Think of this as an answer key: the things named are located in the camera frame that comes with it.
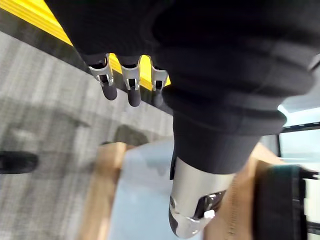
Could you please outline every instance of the black protective cover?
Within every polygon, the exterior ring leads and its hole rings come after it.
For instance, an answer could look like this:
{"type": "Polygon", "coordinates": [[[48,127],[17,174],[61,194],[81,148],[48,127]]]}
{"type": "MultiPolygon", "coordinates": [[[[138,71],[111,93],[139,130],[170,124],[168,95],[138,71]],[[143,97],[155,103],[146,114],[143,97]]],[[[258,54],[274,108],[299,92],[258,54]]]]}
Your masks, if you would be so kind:
{"type": "Polygon", "coordinates": [[[239,171],[277,107],[314,84],[318,0],[46,0],[87,64],[147,54],[168,71],[176,155],[215,174],[239,171]]]}
{"type": "Polygon", "coordinates": [[[307,240],[304,170],[296,165],[270,167],[256,181],[254,240],[307,240]]]}

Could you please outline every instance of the gray carpet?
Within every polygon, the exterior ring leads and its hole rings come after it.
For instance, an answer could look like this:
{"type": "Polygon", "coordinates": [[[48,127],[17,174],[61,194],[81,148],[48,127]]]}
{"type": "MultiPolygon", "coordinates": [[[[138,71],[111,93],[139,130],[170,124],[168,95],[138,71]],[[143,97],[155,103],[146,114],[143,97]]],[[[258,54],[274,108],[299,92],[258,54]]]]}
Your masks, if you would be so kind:
{"type": "Polygon", "coordinates": [[[97,148],[171,136],[172,116],[0,32],[0,150],[39,155],[33,173],[0,175],[1,240],[74,240],[97,148]]]}

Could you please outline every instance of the yellow edge strip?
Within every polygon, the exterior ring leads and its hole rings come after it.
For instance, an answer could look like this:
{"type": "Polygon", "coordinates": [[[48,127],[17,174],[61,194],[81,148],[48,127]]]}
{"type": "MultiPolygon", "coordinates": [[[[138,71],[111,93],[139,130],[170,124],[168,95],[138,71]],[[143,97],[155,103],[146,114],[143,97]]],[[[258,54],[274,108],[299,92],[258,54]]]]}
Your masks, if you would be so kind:
{"type": "MultiPolygon", "coordinates": [[[[65,31],[62,29],[44,0],[0,0],[0,8],[72,46],[65,31]]],[[[110,54],[109,60],[112,69],[118,73],[122,73],[116,55],[110,54]]],[[[152,89],[151,63],[149,57],[146,55],[143,55],[140,60],[140,84],[148,90],[152,89]]]]}

